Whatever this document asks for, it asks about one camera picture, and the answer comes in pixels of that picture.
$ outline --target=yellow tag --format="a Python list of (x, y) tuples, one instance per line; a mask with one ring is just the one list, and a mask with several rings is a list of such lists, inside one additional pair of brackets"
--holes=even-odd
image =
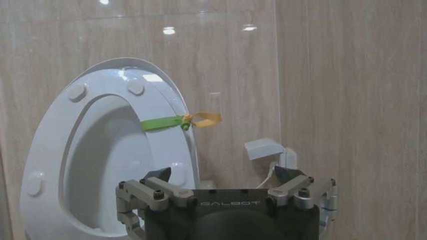
[(207, 128), (219, 124), (223, 121), (223, 117), (221, 113), (215, 112), (197, 112), (195, 114), (186, 114), (182, 118), (183, 122), (190, 122), (198, 128)]

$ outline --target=marble wall tile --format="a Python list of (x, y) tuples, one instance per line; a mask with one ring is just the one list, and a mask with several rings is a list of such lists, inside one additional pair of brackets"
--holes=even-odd
[[(6, 23), (0, 23), (0, 59), (11, 57), (11, 41), (10, 41), (10, 26)], [(13, 239), (13, 227), (11, 227), (11, 215), (9, 204), (9, 189), (5, 175), (3, 156), (6, 151), (2, 147), (6, 146), (6, 134), (5, 126), (7, 126), (7, 112), (6, 112), (6, 94), (5, 94), (5, 79), (10, 77), (6, 65), (0, 64), (0, 239)]]
[(336, 239), (417, 239), (420, 3), (278, 1), (282, 136), (338, 172)]
[(58, 0), (58, 12), (62, 20), (226, 11), (227, 2), (223, 0)]
[(19, 199), (26, 159), (38, 124), (65, 84), (59, 81), (58, 23), (14, 23), (9, 32), (10, 57), (2, 58), (2, 157), (14, 239), (25, 239)]
[(3, 0), (9, 2), (10, 22), (54, 21), (59, 18), (58, 0)]
[(281, 107), (275, 13), (229, 12), (234, 169), (227, 181), (251, 188), (266, 178), (266, 161), (249, 163), (245, 143), (259, 138), (281, 141)]
[(269, 12), (274, 14), (277, 0), (226, 0), (230, 12)]
[(145, 14), (145, 0), (57, 0), (62, 20), (122, 18)]
[(421, 1), (420, 159), (417, 240), (427, 236), (427, 2)]

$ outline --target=green tag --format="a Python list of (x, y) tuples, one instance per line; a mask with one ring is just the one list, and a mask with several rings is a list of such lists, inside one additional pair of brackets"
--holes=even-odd
[(183, 124), (183, 116), (169, 116), (141, 122), (145, 132), (171, 128)]

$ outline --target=toilet lid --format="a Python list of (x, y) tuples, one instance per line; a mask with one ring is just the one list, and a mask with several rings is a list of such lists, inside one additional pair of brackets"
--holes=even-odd
[(121, 181), (173, 168), (170, 182), (199, 183), (193, 130), (143, 132), (141, 121), (186, 114), (165, 72), (137, 58), (91, 67), (63, 90), (38, 127), (21, 211), (33, 240), (129, 239), (117, 216)]

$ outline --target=screw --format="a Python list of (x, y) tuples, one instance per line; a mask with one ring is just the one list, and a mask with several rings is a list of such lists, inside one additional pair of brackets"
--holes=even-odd
[(278, 190), (278, 189), (273, 190), (273, 192), (274, 192), (275, 194), (283, 194), (283, 191), (281, 191), (281, 190)]
[(302, 198), (310, 198), (310, 190), (304, 187), (300, 191), (298, 191), (298, 195), (302, 197)]
[(153, 198), (154, 200), (162, 200), (166, 197), (166, 193), (162, 190), (154, 191)]
[(126, 181), (119, 182), (119, 189), (123, 189), (126, 186)]

